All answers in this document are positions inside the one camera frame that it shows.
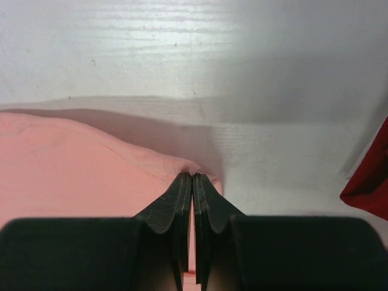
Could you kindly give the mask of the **pink t shirt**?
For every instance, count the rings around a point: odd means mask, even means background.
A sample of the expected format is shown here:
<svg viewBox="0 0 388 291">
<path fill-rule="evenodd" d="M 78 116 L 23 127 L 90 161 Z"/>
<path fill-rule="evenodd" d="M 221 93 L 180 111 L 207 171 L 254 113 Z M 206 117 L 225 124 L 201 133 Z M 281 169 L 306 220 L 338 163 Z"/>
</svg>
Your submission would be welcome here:
<svg viewBox="0 0 388 291">
<path fill-rule="evenodd" d="M 1 114 L 1 229 L 18 218 L 134 217 L 198 164 L 60 118 Z M 193 253 L 183 288 L 194 289 Z"/>
</svg>

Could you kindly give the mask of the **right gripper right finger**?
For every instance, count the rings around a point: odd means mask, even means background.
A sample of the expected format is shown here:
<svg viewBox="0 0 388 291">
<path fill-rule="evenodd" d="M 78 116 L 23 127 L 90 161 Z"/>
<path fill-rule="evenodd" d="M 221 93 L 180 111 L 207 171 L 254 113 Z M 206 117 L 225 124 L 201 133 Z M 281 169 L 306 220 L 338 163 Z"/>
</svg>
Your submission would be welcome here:
<svg viewBox="0 0 388 291">
<path fill-rule="evenodd" d="M 202 290 L 387 289 L 387 250 L 365 220 L 249 216 L 200 173 L 192 197 Z"/>
</svg>

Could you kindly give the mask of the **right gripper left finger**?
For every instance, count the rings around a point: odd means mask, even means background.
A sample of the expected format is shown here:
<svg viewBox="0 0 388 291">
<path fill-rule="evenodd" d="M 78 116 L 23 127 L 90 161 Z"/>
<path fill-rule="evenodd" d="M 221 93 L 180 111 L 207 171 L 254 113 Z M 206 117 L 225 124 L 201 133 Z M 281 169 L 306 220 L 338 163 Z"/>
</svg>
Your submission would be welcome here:
<svg viewBox="0 0 388 291">
<path fill-rule="evenodd" d="M 18 218 L 1 229 L 2 290 L 182 290 L 192 176 L 134 217 Z"/>
</svg>

